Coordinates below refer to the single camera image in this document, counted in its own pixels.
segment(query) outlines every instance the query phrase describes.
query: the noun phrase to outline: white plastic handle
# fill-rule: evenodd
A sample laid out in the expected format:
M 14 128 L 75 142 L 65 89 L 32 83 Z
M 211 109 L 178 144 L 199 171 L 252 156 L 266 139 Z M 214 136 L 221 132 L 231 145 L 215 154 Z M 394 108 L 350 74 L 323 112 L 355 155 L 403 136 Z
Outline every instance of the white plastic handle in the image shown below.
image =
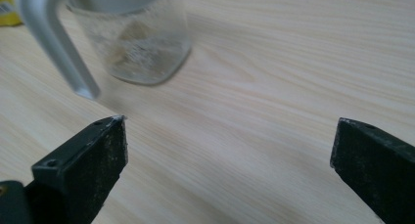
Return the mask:
M 62 0 L 16 0 L 19 14 L 72 90 L 87 99 L 100 89 L 58 19 Z

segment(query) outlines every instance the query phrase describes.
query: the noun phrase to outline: wood grain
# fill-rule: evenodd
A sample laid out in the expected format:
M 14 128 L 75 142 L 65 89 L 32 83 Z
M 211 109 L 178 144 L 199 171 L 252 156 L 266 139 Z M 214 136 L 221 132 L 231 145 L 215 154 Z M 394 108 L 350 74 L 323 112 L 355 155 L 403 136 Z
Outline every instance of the wood grain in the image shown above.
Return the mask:
M 128 116 L 129 163 L 94 223 L 380 223 L 329 166 L 339 117 L 415 145 L 415 0 L 185 0 L 192 52 L 163 85 L 77 97 L 24 26 L 0 27 L 0 180 Z

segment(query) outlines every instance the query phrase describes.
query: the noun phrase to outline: yellow object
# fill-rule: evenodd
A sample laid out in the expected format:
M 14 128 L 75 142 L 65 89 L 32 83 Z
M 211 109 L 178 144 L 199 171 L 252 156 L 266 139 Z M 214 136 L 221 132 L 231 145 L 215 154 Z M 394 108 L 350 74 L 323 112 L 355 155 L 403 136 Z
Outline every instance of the yellow object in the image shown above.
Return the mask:
M 0 0 L 0 26 L 22 23 L 14 5 L 14 0 Z

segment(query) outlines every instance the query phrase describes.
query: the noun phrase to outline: wooden table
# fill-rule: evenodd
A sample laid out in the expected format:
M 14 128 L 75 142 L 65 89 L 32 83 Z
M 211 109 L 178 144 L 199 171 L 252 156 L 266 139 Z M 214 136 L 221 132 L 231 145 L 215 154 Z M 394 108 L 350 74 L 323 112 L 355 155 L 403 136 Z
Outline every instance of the wooden table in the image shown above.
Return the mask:
M 94 223 L 365 223 L 330 167 L 339 117 L 415 144 L 415 0 L 185 0 L 193 49 L 160 86 L 70 90 L 24 26 L 0 28 L 0 180 L 89 123 L 126 121 L 129 163 Z

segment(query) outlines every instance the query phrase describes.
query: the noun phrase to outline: light wood surface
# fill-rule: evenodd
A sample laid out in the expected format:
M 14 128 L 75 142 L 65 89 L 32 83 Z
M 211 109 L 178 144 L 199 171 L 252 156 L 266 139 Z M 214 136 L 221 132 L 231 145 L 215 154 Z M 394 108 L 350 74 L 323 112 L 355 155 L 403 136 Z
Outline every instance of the light wood surface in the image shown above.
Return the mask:
M 339 117 L 415 145 L 415 0 L 185 0 L 193 49 L 163 85 L 71 93 L 24 26 L 0 27 L 0 180 L 123 113 L 129 163 L 94 223 L 380 220 L 330 167 Z

